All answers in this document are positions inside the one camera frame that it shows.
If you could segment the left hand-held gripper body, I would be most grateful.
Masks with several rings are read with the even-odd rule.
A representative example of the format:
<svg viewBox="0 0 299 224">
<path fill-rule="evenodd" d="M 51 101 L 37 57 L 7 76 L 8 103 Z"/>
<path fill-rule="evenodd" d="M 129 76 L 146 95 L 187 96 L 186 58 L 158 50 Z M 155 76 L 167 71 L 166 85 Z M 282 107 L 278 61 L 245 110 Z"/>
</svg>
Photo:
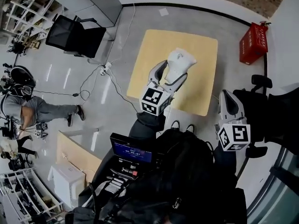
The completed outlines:
<svg viewBox="0 0 299 224">
<path fill-rule="evenodd" d="M 163 85 L 149 81 L 139 99 L 143 112 L 159 116 L 171 103 L 176 91 L 167 91 Z"/>
</svg>

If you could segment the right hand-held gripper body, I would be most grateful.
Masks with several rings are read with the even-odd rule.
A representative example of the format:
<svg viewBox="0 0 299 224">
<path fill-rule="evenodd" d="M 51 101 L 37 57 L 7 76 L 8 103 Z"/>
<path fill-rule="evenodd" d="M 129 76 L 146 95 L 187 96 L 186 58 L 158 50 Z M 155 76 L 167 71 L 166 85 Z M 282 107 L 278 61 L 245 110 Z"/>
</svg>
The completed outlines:
<svg viewBox="0 0 299 224">
<path fill-rule="evenodd" d="M 231 121 L 220 120 L 217 136 L 223 151 L 240 151 L 251 143 L 250 125 L 245 117 Z"/>
</svg>

